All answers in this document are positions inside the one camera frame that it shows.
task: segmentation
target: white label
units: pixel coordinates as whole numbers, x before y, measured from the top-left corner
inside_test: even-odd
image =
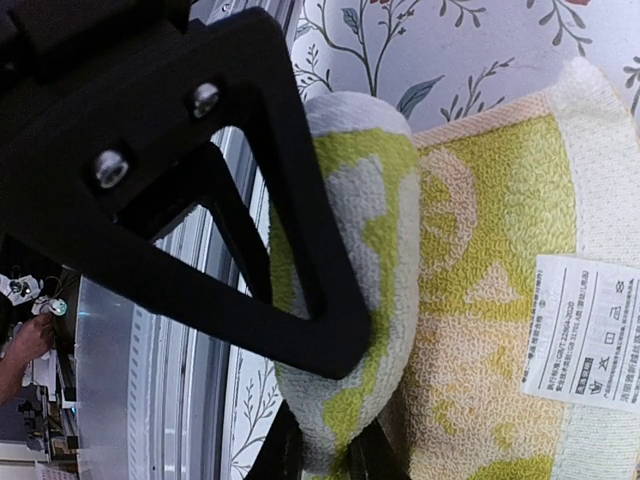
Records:
[[[640,413],[640,270],[538,257],[522,391]]]

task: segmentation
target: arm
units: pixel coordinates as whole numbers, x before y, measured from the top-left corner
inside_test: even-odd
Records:
[[[24,324],[0,361],[0,405],[22,389],[22,377],[29,362],[40,358],[53,345],[53,317],[38,315]]]
[[[0,361],[0,406],[20,393],[27,365],[8,355]]]

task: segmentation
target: terry cloth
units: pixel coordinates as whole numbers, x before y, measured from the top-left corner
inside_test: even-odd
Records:
[[[640,267],[630,112],[579,58],[555,86],[414,142],[419,320],[386,411],[411,478],[633,478],[639,415],[520,391],[536,255]]]
[[[373,97],[335,93],[310,100],[306,110],[329,203],[371,312],[373,334],[365,356],[342,380],[286,365],[277,366],[276,376],[303,432],[305,478],[342,479],[348,478],[343,469],[348,444],[396,389],[415,334],[418,156],[404,117]],[[274,304],[306,317],[273,211],[270,242]]]

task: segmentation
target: bolt head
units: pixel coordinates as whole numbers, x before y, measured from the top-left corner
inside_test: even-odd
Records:
[[[127,175],[129,164],[120,152],[105,150],[94,164],[94,173],[100,188],[108,190],[115,187]]]
[[[193,92],[193,116],[202,118],[213,110],[220,98],[218,87],[203,83]]]
[[[20,293],[22,291],[22,284],[17,280],[11,280],[11,282],[9,282],[9,288],[11,289],[11,293]]]

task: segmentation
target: floral wallpaper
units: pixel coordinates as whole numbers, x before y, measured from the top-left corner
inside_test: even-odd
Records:
[[[303,98],[369,93],[421,131],[545,88],[583,55],[640,121],[639,26],[638,0],[306,0],[292,62]],[[252,212],[264,232],[266,211]],[[260,357],[239,351],[229,375],[228,478],[240,480],[281,399]]]

